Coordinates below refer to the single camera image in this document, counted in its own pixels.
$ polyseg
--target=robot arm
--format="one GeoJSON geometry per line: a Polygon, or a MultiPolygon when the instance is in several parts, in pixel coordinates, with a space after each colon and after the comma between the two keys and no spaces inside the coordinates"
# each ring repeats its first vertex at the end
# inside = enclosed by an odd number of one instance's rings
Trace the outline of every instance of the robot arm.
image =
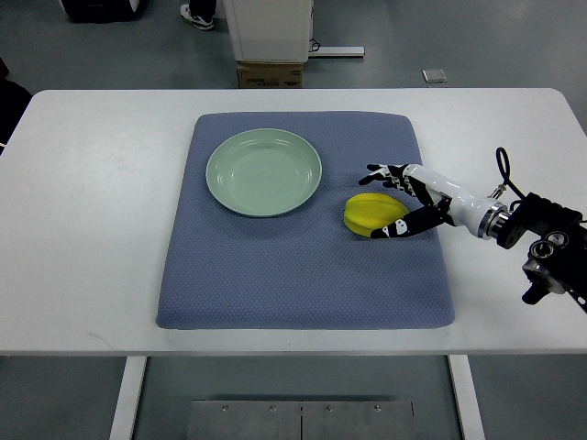
{"type": "Polygon", "coordinates": [[[368,165],[371,174],[359,181],[366,185],[383,181],[386,188],[395,188],[417,198],[423,208],[372,232],[373,238],[409,237],[448,223],[466,226],[476,237],[489,239],[490,224],[505,206],[492,197],[475,197],[460,185],[428,170],[422,165],[368,165]]]}
{"type": "Polygon", "coordinates": [[[581,226],[582,215],[536,194],[523,195],[509,180],[509,161],[503,148],[497,159],[504,183],[490,197],[476,197],[446,177],[421,165],[368,165],[369,175],[359,181],[366,185],[382,181],[417,198],[423,205],[396,222],[375,229],[372,238],[409,237],[447,223],[466,226],[478,238],[494,238],[509,249],[526,231],[540,236],[528,250],[522,267],[531,283],[522,299],[536,304],[550,292],[567,292],[587,313],[587,229],[581,226]],[[505,185],[520,196],[510,212],[497,201],[505,185]]]}

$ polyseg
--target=person's foot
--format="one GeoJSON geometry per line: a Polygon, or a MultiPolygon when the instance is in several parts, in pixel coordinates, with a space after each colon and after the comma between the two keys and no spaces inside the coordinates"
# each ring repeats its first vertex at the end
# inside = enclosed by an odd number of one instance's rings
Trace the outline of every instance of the person's foot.
{"type": "Polygon", "coordinates": [[[200,30],[214,29],[214,21],[212,21],[212,18],[205,20],[201,16],[193,16],[189,5],[182,5],[182,7],[180,7],[180,14],[182,15],[183,21],[188,25],[192,25],[194,28],[200,30]]]}

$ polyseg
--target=green plate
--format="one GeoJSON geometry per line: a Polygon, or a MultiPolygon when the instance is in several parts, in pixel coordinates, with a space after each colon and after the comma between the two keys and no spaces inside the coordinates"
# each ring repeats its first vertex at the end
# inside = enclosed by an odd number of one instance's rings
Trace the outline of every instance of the green plate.
{"type": "Polygon", "coordinates": [[[239,133],[212,153],[205,178],[226,208],[253,217],[285,214],[314,193],[322,177],[316,150],[275,128],[239,133]]]}

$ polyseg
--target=blue placemat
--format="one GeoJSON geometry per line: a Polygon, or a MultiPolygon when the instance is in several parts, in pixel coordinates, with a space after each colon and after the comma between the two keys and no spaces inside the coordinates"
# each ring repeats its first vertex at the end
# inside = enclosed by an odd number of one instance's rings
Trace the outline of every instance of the blue placemat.
{"type": "Polygon", "coordinates": [[[371,240],[343,224],[345,202],[387,192],[359,187],[368,163],[421,163],[410,121],[366,112],[228,113],[195,125],[183,175],[157,324],[164,328],[393,329],[450,324],[454,309],[436,230],[371,240]],[[280,128],[310,142],[323,175],[301,207],[249,218],[208,191],[205,166],[224,140],[280,128]]]}

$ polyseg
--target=plate rim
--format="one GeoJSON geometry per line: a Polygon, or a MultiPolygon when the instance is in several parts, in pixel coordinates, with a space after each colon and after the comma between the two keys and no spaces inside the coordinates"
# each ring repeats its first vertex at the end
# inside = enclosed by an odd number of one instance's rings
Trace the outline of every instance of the plate rim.
{"type": "Polygon", "coordinates": [[[294,209],[300,207],[301,205],[305,204],[311,197],[312,195],[314,195],[314,193],[316,192],[316,190],[318,189],[318,186],[320,185],[320,182],[322,181],[322,160],[320,159],[320,155],[318,154],[318,152],[316,151],[316,148],[310,143],[308,142],[305,138],[301,137],[300,135],[289,131],[289,130],[284,130],[282,128],[273,128],[273,127],[259,127],[259,128],[252,128],[251,130],[245,130],[245,131],[241,131],[240,133],[237,133],[236,135],[233,135],[231,137],[228,137],[227,139],[225,139],[224,141],[222,141],[216,148],[214,148],[214,151],[212,151],[212,153],[210,154],[208,161],[206,163],[205,166],[205,181],[206,181],[206,185],[208,187],[208,191],[213,195],[213,197],[220,203],[222,204],[226,209],[240,214],[240,215],[245,215],[247,217],[257,217],[257,218],[262,218],[262,217],[276,217],[279,215],[284,215],[287,213],[290,213],[291,211],[293,211],[294,209]],[[272,131],[272,132],[280,132],[280,133],[286,133],[289,136],[292,136],[294,138],[299,139],[303,144],[305,144],[307,147],[309,147],[309,150],[314,154],[314,156],[316,157],[316,161],[317,161],[317,165],[318,165],[318,170],[319,173],[316,177],[316,184],[314,185],[314,187],[311,189],[311,191],[309,191],[309,194],[303,199],[302,202],[297,203],[295,206],[292,206],[290,208],[288,208],[287,210],[279,210],[276,211],[274,213],[270,213],[270,214],[252,214],[251,212],[247,212],[246,210],[241,210],[241,209],[235,209],[234,207],[228,206],[226,205],[222,198],[220,196],[218,196],[218,194],[215,193],[215,191],[212,189],[212,185],[210,184],[210,179],[211,173],[210,168],[211,168],[211,161],[213,159],[213,157],[215,156],[216,152],[219,151],[220,149],[222,149],[227,143],[229,143],[230,141],[232,141],[234,138],[239,138],[241,136],[250,134],[250,133],[254,133],[254,132],[261,132],[261,131],[272,131]]]}

